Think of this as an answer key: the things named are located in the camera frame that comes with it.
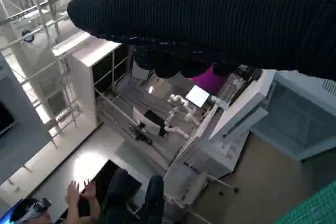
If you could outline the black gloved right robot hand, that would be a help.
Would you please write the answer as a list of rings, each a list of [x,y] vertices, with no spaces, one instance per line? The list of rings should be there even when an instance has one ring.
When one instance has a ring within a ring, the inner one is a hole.
[[[69,18],[142,64],[246,65],[335,80],[335,0],[71,0]]]

